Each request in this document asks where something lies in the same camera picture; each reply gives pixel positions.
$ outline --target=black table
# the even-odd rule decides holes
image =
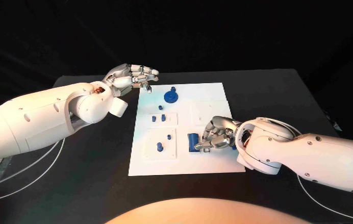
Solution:
[[[101,80],[102,76],[61,77],[55,87]],[[293,69],[163,73],[157,84],[222,82],[232,116],[239,121],[275,118],[303,133],[337,136],[308,89]],[[182,197],[210,197],[252,203],[311,222],[352,221],[318,206],[297,175],[282,166],[278,175],[246,173],[128,177],[138,90],[124,97],[123,118],[111,114],[66,138],[59,159],[35,184],[0,200],[1,223],[102,223],[128,210]],[[6,176],[27,166],[49,147],[16,155]],[[4,195],[42,174],[59,146],[33,168],[0,184]],[[303,180],[307,191],[330,208],[353,215],[353,194]]]

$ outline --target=white board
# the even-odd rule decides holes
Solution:
[[[179,100],[169,104],[164,93],[172,86],[176,87]],[[151,87],[151,94],[140,90],[128,175],[245,172],[244,166],[236,162],[238,151],[231,147],[212,148],[209,153],[189,152],[187,134],[197,133],[200,138],[213,116],[232,117],[222,83]],[[166,114],[164,122],[159,121],[161,114]],[[151,116],[156,116],[156,122],[151,121]],[[166,144],[167,133],[174,133],[174,144]],[[164,154],[157,152],[157,142],[166,144]]]

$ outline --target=robotic arm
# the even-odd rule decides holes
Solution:
[[[107,113],[121,117],[127,103],[118,99],[133,88],[151,93],[148,81],[159,71],[123,64],[102,81],[78,83],[23,95],[0,106],[0,158],[38,150],[99,122]]]
[[[196,149],[236,146],[236,161],[275,175],[284,164],[306,180],[353,191],[353,141],[306,134],[269,118],[244,123],[215,116]]]

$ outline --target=small blue piece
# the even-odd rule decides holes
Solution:
[[[164,101],[167,103],[174,103],[179,100],[179,94],[176,93],[174,87],[172,87],[170,91],[164,94]]]
[[[200,150],[195,149],[195,145],[199,143],[199,134],[196,133],[187,134],[187,138],[189,138],[189,152],[190,153],[200,152]]]
[[[163,146],[161,146],[161,143],[160,143],[160,142],[157,143],[157,151],[159,151],[159,152],[163,151]]]

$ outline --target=black curtain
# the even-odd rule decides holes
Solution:
[[[121,63],[294,68],[349,126],[352,0],[0,0],[0,21],[1,102]]]

